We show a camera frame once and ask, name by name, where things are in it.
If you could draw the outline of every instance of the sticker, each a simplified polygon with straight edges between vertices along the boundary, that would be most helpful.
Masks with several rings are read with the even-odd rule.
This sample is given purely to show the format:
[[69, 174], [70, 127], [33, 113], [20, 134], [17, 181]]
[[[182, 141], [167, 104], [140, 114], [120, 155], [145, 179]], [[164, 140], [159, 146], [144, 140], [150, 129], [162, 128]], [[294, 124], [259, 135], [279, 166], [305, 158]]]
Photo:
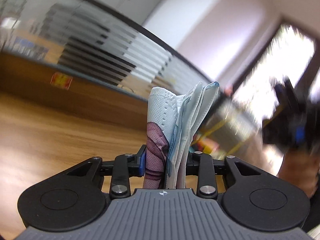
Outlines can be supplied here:
[[53, 74], [50, 84], [53, 86], [56, 86], [58, 88], [68, 90], [72, 79], [73, 79], [73, 77], [71, 77], [71, 76], [67, 76], [63, 73], [56, 72]]

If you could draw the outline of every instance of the metal screw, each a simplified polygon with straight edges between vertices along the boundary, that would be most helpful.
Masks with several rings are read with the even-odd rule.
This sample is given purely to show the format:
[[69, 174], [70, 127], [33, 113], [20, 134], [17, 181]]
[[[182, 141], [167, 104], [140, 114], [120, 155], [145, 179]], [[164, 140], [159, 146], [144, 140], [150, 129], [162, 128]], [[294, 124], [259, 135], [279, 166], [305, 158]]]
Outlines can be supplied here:
[[115, 185], [111, 190], [115, 194], [124, 194], [128, 191], [128, 188], [125, 185]]
[[209, 186], [209, 185], [206, 185], [206, 186], [202, 186], [200, 188], [200, 192], [205, 195], [212, 195], [213, 193], [216, 192], [216, 188]]

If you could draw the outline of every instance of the window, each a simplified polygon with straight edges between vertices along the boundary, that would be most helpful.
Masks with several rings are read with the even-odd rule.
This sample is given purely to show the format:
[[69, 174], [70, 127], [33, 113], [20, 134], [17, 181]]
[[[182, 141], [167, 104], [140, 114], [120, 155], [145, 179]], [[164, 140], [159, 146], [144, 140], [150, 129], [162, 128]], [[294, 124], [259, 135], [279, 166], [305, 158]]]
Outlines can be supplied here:
[[244, 78], [233, 100], [253, 117], [258, 127], [263, 118], [272, 116], [277, 105], [272, 86], [288, 77], [295, 87], [315, 53], [315, 44], [297, 28], [283, 24]]

